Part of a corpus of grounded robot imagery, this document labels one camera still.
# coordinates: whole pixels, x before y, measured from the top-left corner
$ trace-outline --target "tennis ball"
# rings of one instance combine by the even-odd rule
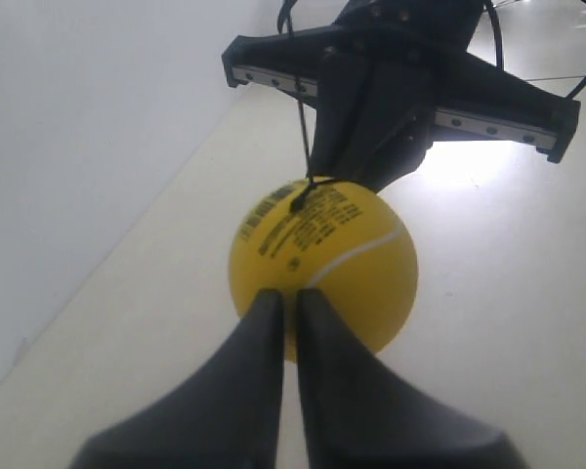
[[[417,290],[415,248],[395,211],[361,186],[325,183],[308,192],[298,211],[291,202],[308,181],[270,193],[245,216],[230,251],[230,292],[241,317],[259,290],[281,291],[290,361],[296,360],[292,318],[300,289],[321,290],[373,353],[398,334]]]

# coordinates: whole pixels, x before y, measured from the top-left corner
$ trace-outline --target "white wall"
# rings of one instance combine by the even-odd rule
[[[0,380],[238,97],[264,1],[0,0]]]

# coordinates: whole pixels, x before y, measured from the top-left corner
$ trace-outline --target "white seam line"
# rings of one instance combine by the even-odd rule
[[[305,288],[313,288],[341,264],[349,261],[358,254],[370,251],[371,249],[375,249],[376,247],[381,246],[382,244],[392,241],[393,239],[401,235],[402,231],[403,227],[399,227],[396,230],[393,230],[392,232],[385,234],[382,237],[378,237],[377,239],[373,239],[369,242],[366,242],[365,244],[362,244],[359,247],[355,247],[354,249],[350,249],[349,251],[344,252],[339,257],[333,259],[328,264],[319,269],[318,272],[314,274],[311,277],[311,279],[306,283]]]

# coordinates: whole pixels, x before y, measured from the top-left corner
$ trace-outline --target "white floor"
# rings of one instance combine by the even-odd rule
[[[569,3],[565,27],[574,29],[581,3],[549,5],[567,15]],[[511,9],[543,4],[506,7],[502,21],[520,23]],[[583,44],[574,53],[552,45],[557,59],[543,59],[544,72],[531,73],[526,58],[510,62],[532,78],[581,74]],[[520,53],[508,49],[509,59]],[[576,81],[539,86],[563,94]],[[421,286],[381,358],[506,429],[535,469],[586,469],[586,92],[581,98],[579,133],[560,166],[514,144],[436,145],[417,173],[382,194],[416,241]],[[91,276],[0,387],[0,469],[64,468],[88,436],[167,394],[230,333],[230,240],[258,197],[303,174],[296,118],[288,98],[252,89]],[[286,371],[279,467],[300,468],[295,369]]]

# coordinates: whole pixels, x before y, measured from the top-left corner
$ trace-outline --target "yellow ball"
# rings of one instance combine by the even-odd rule
[[[241,317],[263,288],[284,296],[285,356],[295,361],[290,320],[297,292],[320,289],[373,353],[404,325],[417,290],[417,256],[405,225],[379,196],[353,183],[320,185],[302,210],[307,181],[265,197],[244,218],[230,252],[230,291]]]

